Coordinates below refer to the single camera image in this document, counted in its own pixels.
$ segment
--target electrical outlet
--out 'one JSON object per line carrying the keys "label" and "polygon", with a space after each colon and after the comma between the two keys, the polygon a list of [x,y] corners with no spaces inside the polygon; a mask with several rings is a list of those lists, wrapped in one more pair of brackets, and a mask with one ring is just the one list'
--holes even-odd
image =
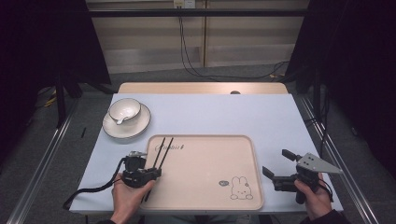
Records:
{"label": "electrical outlet", "polygon": [[195,0],[184,0],[184,8],[195,8]]}
{"label": "electrical outlet", "polygon": [[184,8],[184,0],[174,0],[174,8]]}

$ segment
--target white saucer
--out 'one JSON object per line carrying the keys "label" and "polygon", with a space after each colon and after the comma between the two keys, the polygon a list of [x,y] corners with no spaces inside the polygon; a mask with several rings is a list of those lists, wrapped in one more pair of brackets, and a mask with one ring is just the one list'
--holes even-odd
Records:
{"label": "white saucer", "polygon": [[135,137],[146,130],[151,119],[149,109],[141,104],[140,113],[133,119],[127,119],[122,124],[117,122],[106,113],[103,119],[103,130],[108,135],[115,138]]}

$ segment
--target black sleeve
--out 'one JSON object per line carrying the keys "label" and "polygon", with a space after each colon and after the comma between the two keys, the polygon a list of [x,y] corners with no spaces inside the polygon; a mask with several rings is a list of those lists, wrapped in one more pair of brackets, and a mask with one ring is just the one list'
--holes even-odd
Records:
{"label": "black sleeve", "polygon": [[324,215],[323,217],[319,217],[313,221],[309,220],[309,217],[304,219],[300,224],[350,224],[350,222],[340,213],[335,210],[332,210],[330,213]]}
{"label": "black sleeve", "polygon": [[116,223],[109,219],[109,220],[99,221],[96,224],[116,224]]}

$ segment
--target rabbit cartoon print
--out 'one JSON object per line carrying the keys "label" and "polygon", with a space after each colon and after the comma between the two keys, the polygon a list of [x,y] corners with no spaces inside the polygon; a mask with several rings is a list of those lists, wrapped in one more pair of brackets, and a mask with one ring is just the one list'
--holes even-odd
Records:
{"label": "rabbit cartoon print", "polygon": [[251,189],[248,185],[248,180],[246,177],[235,176],[233,178],[233,186],[231,189],[232,195],[231,199],[233,200],[251,200],[253,199],[253,195],[251,195]]}

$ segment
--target white bowl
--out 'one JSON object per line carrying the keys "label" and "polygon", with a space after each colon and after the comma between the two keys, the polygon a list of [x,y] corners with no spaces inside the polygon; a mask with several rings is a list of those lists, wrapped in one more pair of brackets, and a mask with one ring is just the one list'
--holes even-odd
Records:
{"label": "white bowl", "polygon": [[125,120],[121,125],[114,122],[114,119],[107,113],[103,119],[103,130],[115,138],[131,138],[145,131],[150,120],[149,109],[145,105],[141,105],[140,113],[133,119]]}
{"label": "white bowl", "polygon": [[108,115],[117,124],[122,124],[127,119],[132,119],[140,113],[140,103],[136,99],[125,98],[118,100],[108,109]]}

